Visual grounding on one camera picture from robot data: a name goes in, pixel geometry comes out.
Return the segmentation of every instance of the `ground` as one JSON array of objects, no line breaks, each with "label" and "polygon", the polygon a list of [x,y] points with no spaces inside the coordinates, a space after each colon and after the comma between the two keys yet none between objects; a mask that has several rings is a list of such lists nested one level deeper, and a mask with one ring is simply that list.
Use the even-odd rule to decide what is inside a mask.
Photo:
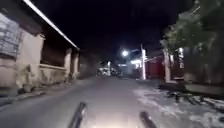
[{"label": "ground", "polygon": [[1,108],[0,126],[67,128],[83,101],[88,107],[82,128],[142,128],[140,111],[147,111],[158,128],[224,127],[219,100],[159,90],[155,83],[130,79],[91,78],[81,84]]}]

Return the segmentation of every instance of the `building facade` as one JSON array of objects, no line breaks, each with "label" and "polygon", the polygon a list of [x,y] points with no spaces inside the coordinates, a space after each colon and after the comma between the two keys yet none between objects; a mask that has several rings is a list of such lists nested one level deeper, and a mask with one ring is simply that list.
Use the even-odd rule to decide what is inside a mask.
[{"label": "building facade", "polygon": [[[11,0],[0,4],[0,87],[30,90],[43,84],[76,78],[79,63],[77,49],[67,45],[60,51],[55,50],[54,42],[49,43],[48,37],[43,34],[43,21],[38,22]],[[52,52],[46,52],[48,47],[53,49]],[[61,55],[58,57],[61,65],[43,61],[46,56],[51,58],[53,55]]]}]

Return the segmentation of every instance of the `road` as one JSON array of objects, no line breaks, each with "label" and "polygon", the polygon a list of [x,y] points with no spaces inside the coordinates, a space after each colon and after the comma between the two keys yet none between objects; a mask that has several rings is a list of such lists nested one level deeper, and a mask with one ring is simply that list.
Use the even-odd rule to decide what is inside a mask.
[{"label": "road", "polygon": [[223,114],[206,104],[176,102],[153,84],[116,78],[82,84],[1,109],[0,127],[67,128],[81,101],[88,105],[82,128],[142,128],[140,111],[147,111],[158,128],[224,127]]}]

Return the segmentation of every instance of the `sidewalk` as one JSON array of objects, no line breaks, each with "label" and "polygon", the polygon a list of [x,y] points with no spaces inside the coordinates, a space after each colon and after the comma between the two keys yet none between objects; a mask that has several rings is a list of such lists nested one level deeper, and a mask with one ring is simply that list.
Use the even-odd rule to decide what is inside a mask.
[{"label": "sidewalk", "polygon": [[28,98],[34,98],[46,94],[55,93],[57,91],[60,91],[65,88],[69,87],[79,87],[84,84],[87,84],[89,79],[87,80],[76,80],[73,82],[67,82],[67,83],[60,83],[60,84],[54,84],[54,85],[42,85],[41,87],[35,88],[33,91],[29,93],[22,93],[18,94],[16,96],[1,96],[0,97],[0,107],[3,107],[8,104],[12,104],[15,101],[21,101]]}]

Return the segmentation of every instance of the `building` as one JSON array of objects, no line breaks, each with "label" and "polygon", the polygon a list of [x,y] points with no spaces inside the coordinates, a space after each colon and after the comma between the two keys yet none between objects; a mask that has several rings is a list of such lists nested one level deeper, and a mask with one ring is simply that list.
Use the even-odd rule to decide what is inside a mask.
[{"label": "building", "polygon": [[79,49],[62,35],[25,3],[0,1],[0,87],[29,91],[75,79]]}]

